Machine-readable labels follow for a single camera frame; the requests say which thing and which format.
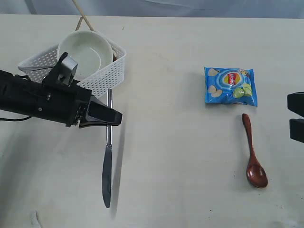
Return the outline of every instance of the white bowl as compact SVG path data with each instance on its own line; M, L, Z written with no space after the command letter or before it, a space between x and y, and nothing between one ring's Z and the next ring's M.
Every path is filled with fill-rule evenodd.
M57 49L57 60L67 52L77 63L75 79L83 80L113 62L113 50L104 36L93 31L69 34Z

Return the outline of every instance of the white curtain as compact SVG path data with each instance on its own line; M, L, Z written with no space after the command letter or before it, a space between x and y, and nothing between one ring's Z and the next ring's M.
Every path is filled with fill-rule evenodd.
M304 18L304 0L78 0L87 15ZM78 14L72 0L0 0L0 13Z

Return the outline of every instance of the lime image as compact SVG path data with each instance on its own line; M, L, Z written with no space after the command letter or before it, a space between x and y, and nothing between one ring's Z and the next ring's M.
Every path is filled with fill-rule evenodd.
M244 90L242 88L236 88L232 95L234 98L241 98L244 95Z
M249 88L244 88L243 90L245 96L252 96L252 91Z
M244 88L244 89L245 89L245 88L248 88L248 89L250 89L250 90L252 91L251 85L248 84L248 83L244 83L244 84L243 84L243 88Z

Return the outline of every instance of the knife blade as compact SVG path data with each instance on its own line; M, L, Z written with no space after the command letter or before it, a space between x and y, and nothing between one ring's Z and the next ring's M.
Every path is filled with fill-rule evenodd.
M112 108L112 89L108 89L107 105ZM104 153L104 164L102 174L102 193L106 208L111 203L111 183L112 183L112 126L106 126L106 147Z

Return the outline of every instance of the spoon handle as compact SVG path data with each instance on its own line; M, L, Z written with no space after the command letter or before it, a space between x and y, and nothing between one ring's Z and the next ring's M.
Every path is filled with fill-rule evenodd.
M250 123L250 118L249 115L247 114L242 114L242 120L243 124L246 130L247 138L248 138L248 144L249 144L249 149L250 149L250 156L255 155L255 152L253 150L253 144L252 144L252 131L251 131L251 123Z

